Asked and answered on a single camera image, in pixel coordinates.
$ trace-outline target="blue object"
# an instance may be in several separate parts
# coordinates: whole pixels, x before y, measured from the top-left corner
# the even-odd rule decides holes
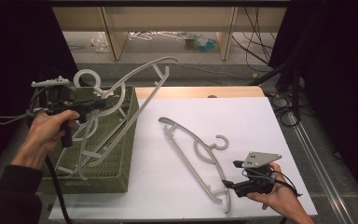
[[[206,43],[206,47],[207,47],[208,49],[214,49],[214,43],[213,43],[212,41],[208,41],[208,42]]]
[[[205,46],[199,46],[198,47],[199,52],[205,52],[206,51],[206,47]]]

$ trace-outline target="tangled hangers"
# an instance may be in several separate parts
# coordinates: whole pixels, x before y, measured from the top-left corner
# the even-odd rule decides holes
[[[110,88],[108,91],[103,91],[101,89],[100,77],[94,71],[89,70],[89,69],[85,69],[85,70],[81,70],[81,71],[77,72],[75,74],[75,77],[74,77],[74,83],[75,83],[76,87],[78,87],[78,88],[81,87],[80,84],[79,84],[80,77],[85,75],[85,74],[89,74],[89,75],[94,76],[95,85],[94,85],[93,89],[96,90],[99,94],[101,94],[101,98],[103,98],[103,99],[107,98],[118,87],[121,87],[121,95],[120,95],[120,98],[118,100],[118,103],[115,106],[113,106],[112,108],[104,110],[104,111],[94,110],[91,113],[89,121],[87,123],[85,123],[84,126],[81,126],[79,128],[79,131],[74,134],[73,139],[76,139],[77,136],[79,135],[80,131],[84,130],[83,137],[81,138],[82,142],[81,142],[81,146],[80,146],[78,163],[77,163],[77,166],[75,167],[75,169],[72,170],[72,169],[60,166],[60,162],[62,161],[62,157],[64,156],[64,154],[65,154],[65,152],[67,150],[66,148],[62,151],[62,154],[61,154],[61,156],[60,156],[60,158],[59,158],[59,160],[57,162],[56,169],[59,169],[61,171],[64,171],[64,172],[68,173],[69,176],[73,176],[74,174],[78,173],[80,178],[82,178],[83,180],[87,180],[87,178],[84,176],[84,174],[82,172],[82,167],[84,165],[86,165],[87,162],[91,158],[95,158],[95,159],[97,159],[97,161],[91,162],[89,164],[90,167],[100,165],[103,162],[103,160],[115,148],[115,146],[120,141],[120,139],[124,136],[124,134],[127,132],[127,130],[131,127],[131,125],[138,119],[139,115],[142,113],[142,111],[148,105],[150,100],[157,93],[158,89],[167,80],[167,78],[169,76],[169,73],[170,73],[169,67],[165,66],[165,74],[162,74],[161,71],[159,70],[158,66],[157,66],[158,62],[166,61],[166,60],[173,60],[173,61],[177,62],[176,58],[174,58],[174,57],[164,57],[164,58],[160,58],[160,59],[157,59],[155,61],[152,61],[150,63],[146,63],[146,64],[144,64],[144,65],[132,70],[131,72],[129,72],[126,76],[124,76],[121,80],[119,80],[114,86],[112,86],[112,88]],[[150,66],[152,66],[155,69],[156,73],[158,74],[158,76],[160,78],[160,81],[157,82],[156,88],[150,93],[148,98],[145,100],[145,102],[142,104],[142,106],[138,109],[138,111],[136,111],[134,113],[132,118],[130,120],[126,120],[127,115],[125,115],[125,113],[121,110],[121,106],[122,106],[122,103],[124,102],[124,98],[125,98],[125,81],[127,81],[133,75],[137,74],[138,72],[140,72],[140,71],[142,71],[142,70],[144,70],[144,69],[146,69],[147,67],[150,67]],[[102,116],[109,115],[109,114],[111,114],[111,113],[113,113],[113,112],[115,112],[117,110],[119,110],[121,112],[122,116],[123,116],[123,119],[118,124],[118,126],[114,130],[112,130],[112,132],[110,134],[108,134],[104,138],[104,140],[101,142],[100,145],[98,145],[93,150],[86,150],[87,139],[92,135],[94,130],[96,130],[97,123],[98,123],[98,118],[102,117]],[[114,141],[108,147],[104,147],[103,148],[104,151],[102,153],[100,153],[99,151],[102,148],[104,142],[106,142],[125,123],[125,121],[127,121],[127,124],[121,129],[121,131],[118,133],[118,135],[114,139]]]
[[[222,189],[218,189],[218,190],[214,190],[211,191],[208,186],[205,184],[205,182],[201,179],[200,175],[197,173],[197,171],[194,169],[193,165],[190,163],[190,161],[188,160],[188,158],[186,157],[185,153],[183,152],[183,150],[179,147],[179,145],[176,143],[176,141],[173,138],[173,131],[175,129],[181,129],[182,131],[184,131],[185,133],[188,133],[191,137],[194,138],[194,150],[196,151],[196,154],[198,157],[200,157],[200,159],[204,162],[213,164],[216,166],[220,178],[221,180],[225,179],[225,175],[223,173],[222,168],[220,167],[219,162],[217,161],[216,157],[214,156],[214,154],[212,153],[213,149],[218,149],[218,150],[224,150],[226,148],[228,148],[228,140],[225,138],[225,136],[218,134],[216,136],[216,138],[221,138],[225,141],[225,144],[223,146],[218,146],[217,144],[212,144],[210,146],[206,145],[199,137],[197,137],[195,134],[193,134],[189,129],[183,127],[182,125],[176,123],[175,121],[165,118],[165,117],[161,117],[158,119],[159,122],[165,123],[166,125],[164,126],[164,132],[165,134],[168,136],[168,138],[171,140],[173,146],[175,147],[176,150],[178,150],[180,152],[180,155],[182,156],[182,158],[184,159],[184,161],[186,162],[188,168],[191,170],[191,172],[193,173],[193,175],[197,178],[197,180],[199,181],[199,183],[202,185],[202,187],[204,188],[205,192],[211,197],[211,199],[215,202],[219,202],[221,203],[222,200],[218,199],[216,196],[218,194],[224,193],[226,194],[226,200],[227,200],[227,210],[225,211],[225,213],[229,213],[229,211],[231,210],[231,200],[229,197],[229,193],[227,188],[222,188]],[[202,146],[202,148],[205,149],[205,151],[208,153],[208,155],[211,157],[206,158],[205,156],[203,156],[200,153],[200,149],[199,149],[199,145]]]

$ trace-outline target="black curtain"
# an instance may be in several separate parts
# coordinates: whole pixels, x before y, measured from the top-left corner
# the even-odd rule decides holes
[[[0,116],[25,112],[34,93],[32,81],[72,78],[76,72],[50,7],[0,1]],[[17,124],[0,125],[0,154]]]

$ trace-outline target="right hand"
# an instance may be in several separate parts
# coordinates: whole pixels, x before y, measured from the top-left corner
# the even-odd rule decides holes
[[[282,172],[281,166],[275,162],[269,165],[274,171]],[[282,175],[277,173],[276,179],[286,182]],[[312,219],[307,215],[297,196],[291,189],[284,185],[276,183],[272,192],[269,194],[259,194],[256,192],[248,193],[247,198],[262,203],[263,210],[268,207],[275,210],[284,217],[290,218],[296,223],[313,223]]]

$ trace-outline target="left hand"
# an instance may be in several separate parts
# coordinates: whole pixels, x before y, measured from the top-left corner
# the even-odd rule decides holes
[[[24,143],[11,164],[41,170],[46,156],[65,135],[65,131],[60,130],[61,125],[68,120],[71,126],[79,117],[80,115],[73,110],[65,110],[53,116],[47,115],[45,111],[37,113]]]

